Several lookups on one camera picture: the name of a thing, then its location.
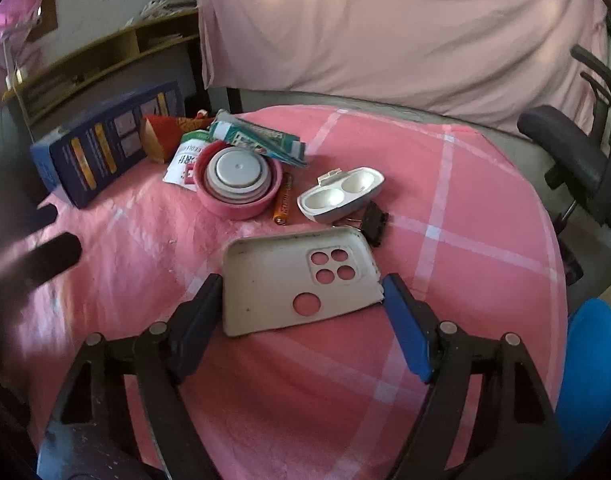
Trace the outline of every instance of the blue stool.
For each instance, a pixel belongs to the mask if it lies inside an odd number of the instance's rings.
[[[556,417],[571,472],[611,420],[611,309],[589,300],[570,319]]]

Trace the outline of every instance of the table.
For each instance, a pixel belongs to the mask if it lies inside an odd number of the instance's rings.
[[[377,202],[391,214],[374,250],[381,273],[399,272],[440,319],[470,333],[517,332],[556,401],[567,323],[563,267],[537,194],[501,152],[470,127],[353,110],[273,107],[247,118],[308,142],[311,164],[295,171],[296,193],[337,167],[381,171]],[[162,183],[162,173],[142,162],[86,211],[48,199],[60,219],[39,238],[69,230],[84,257],[35,293],[9,359],[30,374],[35,441],[90,332],[119,338],[166,319],[220,270],[231,240],[320,227],[294,203],[287,227],[272,224],[269,212],[219,221],[194,194]],[[381,306],[235,339],[217,330],[181,387],[225,479],[382,479],[425,391],[407,371]],[[128,395],[141,452],[157,463],[134,381]],[[465,453],[475,405],[469,396],[451,464]]]

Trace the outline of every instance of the pink bed sheet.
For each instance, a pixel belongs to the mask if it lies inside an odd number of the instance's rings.
[[[392,217],[374,250],[381,273],[399,272],[441,319],[467,331],[519,333],[556,402],[567,323],[556,238],[534,189],[481,134],[330,107],[273,107],[247,117],[308,142],[311,163],[296,173],[296,192],[336,167],[383,172],[377,202]],[[166,319],[208,273],[219,272],[224,248],[236,238],[320,227],[294,203],[287,227],[273,224],[269,212],[246,222],[219,220],[194,193],[163,183],[163,171],[143,161],[83,211],[48,199],[58,222],[30,243],[70,231],[83,256],[34,293],[9,359],[16,373],[29,376],[37,443],[89,333],[119,338]],[[377,305],[234,339],[218,328],[180,390],[226,480],[381,479],[426,387],[407,370]],[[128,394],[141,451],[156,464],[134,381]],[[453,463],[465,452],[474,400]]]
[[[206,86],[319,92],[517,133],[550,104],[589,131],[569,55],[607,56],[602,0],[200,0]]]

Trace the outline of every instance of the product box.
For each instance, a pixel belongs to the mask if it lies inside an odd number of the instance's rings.
[[[30,148],[48,192],[87,206],[145,158],[139,138],[144,114],[185,115],[176,81],[104,101],[51,131]]]

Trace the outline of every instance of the black office chair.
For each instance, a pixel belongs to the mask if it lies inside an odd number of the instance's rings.
[[[577,205],[581,205],[599,225],[607,224],[611,228],[611,131],[609,156],[601,150],[611,108],[611,70],[581,46],[572,47],[570,53],[594,70],[607,86],[606,89],[589,73],[581,73],[581,77],[592,86],[596,97],[594,122],[589,136],[566,115],[548,105],[522,113],[517,123],[519,131],[546,150],[555,161],[555,165],[545,174],[547,185],[557,189],[565,184],[573,197],[569,208],[553,221],[557,236],[567,225]],[[583,270],[561,240],[559,246],[569,286],[583,276]]]

